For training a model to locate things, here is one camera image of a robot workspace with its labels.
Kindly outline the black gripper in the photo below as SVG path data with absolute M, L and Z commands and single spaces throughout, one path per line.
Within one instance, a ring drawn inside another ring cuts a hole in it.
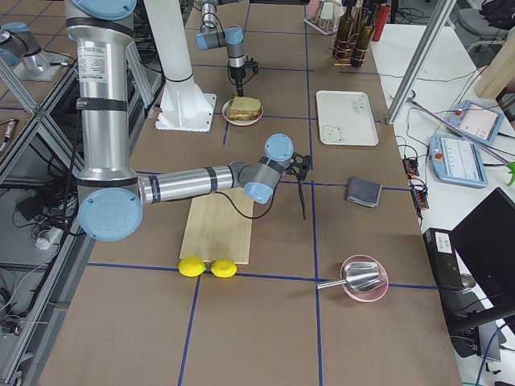
M 242 97 L 242 86 L 247 70 L 258 73 L 258 62 L 253 58 L 229 58 L 229 79 L 236 86 L 237 95 Z
M 290 161 L 290 165 L 286 168 L 287 175 L 295 177 L 306 177 L 311 169 L 311 156 L 309 154 L 301 155 L 294 152 Z

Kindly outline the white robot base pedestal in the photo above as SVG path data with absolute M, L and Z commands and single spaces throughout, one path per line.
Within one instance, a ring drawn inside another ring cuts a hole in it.
M 216 95 L 202 92 L 195 82 L 179 2 L 149 0 L 144 5 L 165 78 L 156 128 L 206 133 Z

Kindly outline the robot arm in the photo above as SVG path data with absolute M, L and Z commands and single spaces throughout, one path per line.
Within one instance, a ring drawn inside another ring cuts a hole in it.
M 77 176 L 78 220 L 96 240 L 134 233 L 147 204 L 190 199 L 240 187 L 269 205 L 284 175 L 306 178 L 311 159 L 283 133 L 270 136 L 257 164 L 232 162 L 140 177 L 130 168 L 126 52 L 134 40 L 133 1 L 68 1 L 68 35 L 77 45 L 84 168 Z M 159 129 L 206 132 L 216 98 L 196 84 L 177 1 L 145 4 L 165 80 Z
M 199 1 L 201 24 L 200 33 L 196 35 L 196 46 L 200 51 L 226 49 L 229 83 L 236 89 L 236 95 L 243 97 L 245 83 L 258 74 L 258 62 L 245 54 L 245 35 L 241 27 L 222 27 L 217 10 L 219 6 L 229 3 L 234 1 Z

